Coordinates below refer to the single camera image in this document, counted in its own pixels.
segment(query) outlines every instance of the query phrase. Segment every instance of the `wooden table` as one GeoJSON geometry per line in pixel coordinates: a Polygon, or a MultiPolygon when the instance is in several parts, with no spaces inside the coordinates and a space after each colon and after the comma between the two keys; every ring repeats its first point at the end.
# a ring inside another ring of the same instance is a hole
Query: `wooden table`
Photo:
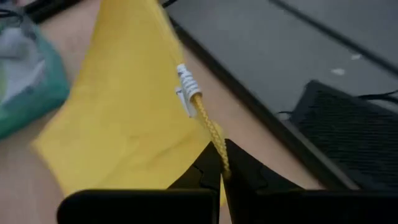
{"type": "MultiPolygon", "coordinates": [[[[81,61],[100,8],[100,0],[85,0],[41,25],[43,33],[63,57],[68,79],[78,75],[81,61]]],[[[306,189],[321,185],[276,140],[270,131],[223,86],[188,49],[186,64],[197,78],[204,102],[213,120],[227,137],[285,178],[306,189]]],[[[55,213],[63,198],[44,163],[29,143],[51,119],[49,113],[19,132],[0,141],[0,223],[56,223],[55,213]]],[[[228,209],[221,208],[220,223],[229,223],[228,209]]]]}

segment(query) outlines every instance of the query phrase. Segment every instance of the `yellow fabric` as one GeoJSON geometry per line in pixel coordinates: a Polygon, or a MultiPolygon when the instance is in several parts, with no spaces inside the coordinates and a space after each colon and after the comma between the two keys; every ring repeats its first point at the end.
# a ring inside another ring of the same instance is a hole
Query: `yellow fabric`
{"type": "Polygon", "coordinates": [[[165,189],[209,143],[187,116],[155,1],[103,0],[69,99],[35,141],[66,195],[165,189]]]}

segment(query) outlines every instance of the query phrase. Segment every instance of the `gray desk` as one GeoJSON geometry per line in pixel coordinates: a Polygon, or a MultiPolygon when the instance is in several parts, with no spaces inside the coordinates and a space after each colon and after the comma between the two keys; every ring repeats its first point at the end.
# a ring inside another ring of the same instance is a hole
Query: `gray desk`
{"type": "Polygon", "coordinates": [[[398,1],[281,1],[398,67],[398,1]]]}
{"type": "Polygon", "coordinates": [[[293,110],[312,79],[352,95],[398,88],[396,75],[269,1],[178,0],[167,12],[273,112],[293,110]]]}

